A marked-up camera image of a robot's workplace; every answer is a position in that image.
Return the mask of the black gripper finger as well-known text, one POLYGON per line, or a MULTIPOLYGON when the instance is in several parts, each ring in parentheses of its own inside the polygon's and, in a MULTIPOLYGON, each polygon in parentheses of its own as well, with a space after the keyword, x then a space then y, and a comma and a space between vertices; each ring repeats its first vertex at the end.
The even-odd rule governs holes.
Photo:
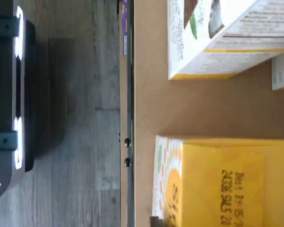
POLYGON ((158 216, 150 217, 150 227, 165 227, 164 220, 158 216))

